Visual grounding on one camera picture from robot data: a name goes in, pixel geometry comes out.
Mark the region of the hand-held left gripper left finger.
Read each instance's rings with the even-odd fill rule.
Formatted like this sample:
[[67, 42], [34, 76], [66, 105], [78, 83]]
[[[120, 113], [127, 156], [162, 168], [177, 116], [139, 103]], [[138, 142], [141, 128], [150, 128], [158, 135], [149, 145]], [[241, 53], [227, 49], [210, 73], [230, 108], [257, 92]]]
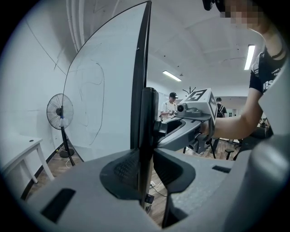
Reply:
[[82, 162], [35, 192], [28, 205], [46, 231], [158, 232], [132, 186], [138, 169], [138, 150]]

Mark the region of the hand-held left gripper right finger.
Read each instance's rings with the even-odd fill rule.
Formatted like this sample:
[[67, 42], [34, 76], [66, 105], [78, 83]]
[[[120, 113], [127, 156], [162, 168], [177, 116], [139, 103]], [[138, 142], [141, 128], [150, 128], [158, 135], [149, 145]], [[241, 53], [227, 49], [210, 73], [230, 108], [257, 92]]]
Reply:
[[163, 228], [224, 227], [237, 192], [234, 161], [167, 149], [155, 149], [153, 158], [154, 169], [167, 190]]

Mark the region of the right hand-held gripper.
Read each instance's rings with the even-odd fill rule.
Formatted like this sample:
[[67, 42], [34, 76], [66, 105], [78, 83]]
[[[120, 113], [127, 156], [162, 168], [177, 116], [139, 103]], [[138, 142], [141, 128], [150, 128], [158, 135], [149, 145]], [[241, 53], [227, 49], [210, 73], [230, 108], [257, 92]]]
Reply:
[[[190, 93], [177, 105], [176, 116], [162, 122], [162, 137], [155, 148], [178, 151], [188, 146], [196, 153], [207, 149], [215, 131], [218, 107], [211, 88]], [[206, 135], [199, 132], [200, 124], [208, 125]]]

